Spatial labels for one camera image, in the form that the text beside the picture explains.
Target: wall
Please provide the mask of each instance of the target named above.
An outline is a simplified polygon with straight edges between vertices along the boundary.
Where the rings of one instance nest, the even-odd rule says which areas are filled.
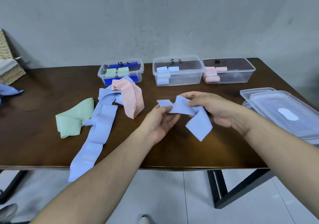
[[[259,57],[319,105],[319,0],[0,0],[28,67]]]

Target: tabletop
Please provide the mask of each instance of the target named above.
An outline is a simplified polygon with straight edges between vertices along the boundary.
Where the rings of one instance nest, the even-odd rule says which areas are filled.
[[[272,87],[292,93],[306,101],[290,85],[258,58],[248,59],[256,68],[247,83],[205,84],[158,87],[152,64],[145,64],[142,89],[145,108],[135,119],[125,115],[119,106],[110,136],[96,163],[110,154],[143,121],[157,104],[188,91],[218,94],[242,104],[239,91]],[[99,66],[75,66],[31,69],[12,84],[24,89],[20,95],[5,97],[0,106],[0,169],[69,168],[90,130],[83,126],[77,136],[60,138],[55,115],[69,110],[86,98],[95,105],[99,88],[105,87],[97,77]],[[189,117],[182,115],[164,139],[156,144],[142,162],[141,168],[193,170],[224,168],[266,168],[264,161],[245,139],[232,128],[213,124],[212,131],[200,142],[185,127]]]

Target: white tile floor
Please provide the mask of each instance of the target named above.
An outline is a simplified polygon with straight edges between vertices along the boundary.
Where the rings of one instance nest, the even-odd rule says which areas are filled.
[[[251,172],[253,170],[223,170],[227,189],[231,190]],[[30,172],[5,204],[18,203],[14,222],[31,220],[68,185],[68,175],[68,171]],[[0,176],[0,186],[6,178]],[[136,224],[142,214],[151,215],[156,224],[319,224],[276,177],[225,208],[214,209],[205,171],[139,170],[107,224]]]

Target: person's left hand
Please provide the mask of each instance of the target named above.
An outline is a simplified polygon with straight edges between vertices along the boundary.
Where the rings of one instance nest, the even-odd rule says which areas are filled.
[[[171,109],[172,106],[155,106],[139,126],[140,130],[146,134],[146,139],[150,141],[152,145],[161,141],[180,118],[180,114],[167,113]]]

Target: pink ribbon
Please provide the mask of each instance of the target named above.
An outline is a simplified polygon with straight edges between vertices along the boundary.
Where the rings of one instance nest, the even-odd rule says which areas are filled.
[[[134,119],[144,109],[142,90],[125,78],[114,79],[112,90],[121,90],[125,114]]]

